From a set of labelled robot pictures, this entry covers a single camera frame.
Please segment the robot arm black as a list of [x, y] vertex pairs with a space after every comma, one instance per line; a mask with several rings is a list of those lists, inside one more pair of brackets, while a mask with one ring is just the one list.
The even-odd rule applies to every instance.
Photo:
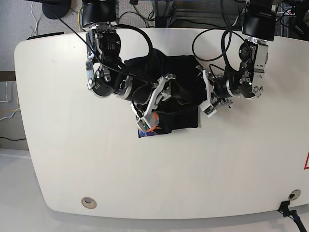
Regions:
[[220, 56], [225, 62], [223, 74], [214, 74], [212, 59], [207, 60], [208, 69], [201, 69], [207, 97], [199, 107], [207, 117], [214, 115], [219, 107], [230, 107], [232, 97], [253, 100], [261, 96], [268, 60], [267, 42], [274, 40], [277, 5], [274, 0], [246, 1], [242, 33], [248, 38], [239, 47], [241, 62], [238, 70], [231, 67], [226, 55], [231, 42], [226, 42], [225, 37], [234, 33], [233, 26], [227, 24], [221, 37]]
[[[173, 130], [195, 128], [197, 109], [190, 91], [182, 87], [181, 63], [188, 56], [168, 57], [154, 49], [141, 29], [120, 24], [116, 0], [84, 0], [82, 26], [86, 34], [88, 88], [100, 97], [116, 95], [129, 101], [140, 132], [168, 134]], [[143, 57], [122, 61], [121, 39], [117, 29], [139, 33], [148, 46]]]

